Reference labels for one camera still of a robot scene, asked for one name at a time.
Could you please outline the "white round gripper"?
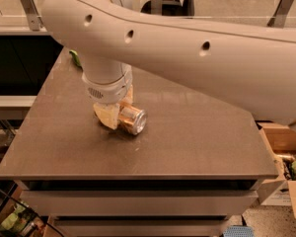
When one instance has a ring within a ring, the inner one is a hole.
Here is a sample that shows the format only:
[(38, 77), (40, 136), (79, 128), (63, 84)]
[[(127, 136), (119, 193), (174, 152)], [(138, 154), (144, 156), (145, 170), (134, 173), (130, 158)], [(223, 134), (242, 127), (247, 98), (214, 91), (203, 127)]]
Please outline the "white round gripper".
[(132, 69), (130, 66), (121, 67), (121, 76), (107, 84), (95, 83), (89, 80), (86, 74), (82, 75), (86, 92), (90, 98), (99, 104), (93, 104), (93, 109), (100, 122), (110, 128), (117, 129), (119, 104), (133, 104)]

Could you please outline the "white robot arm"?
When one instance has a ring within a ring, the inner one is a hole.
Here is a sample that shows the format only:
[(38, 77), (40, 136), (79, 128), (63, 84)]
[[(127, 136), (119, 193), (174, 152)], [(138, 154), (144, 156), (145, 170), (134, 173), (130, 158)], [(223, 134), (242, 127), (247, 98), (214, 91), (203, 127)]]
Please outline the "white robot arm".
[(138, 67), (296, 131), (296, 29), (142, 14), (131, 0), (44, 0), (41, 16), (99, 104), (123, 99)]

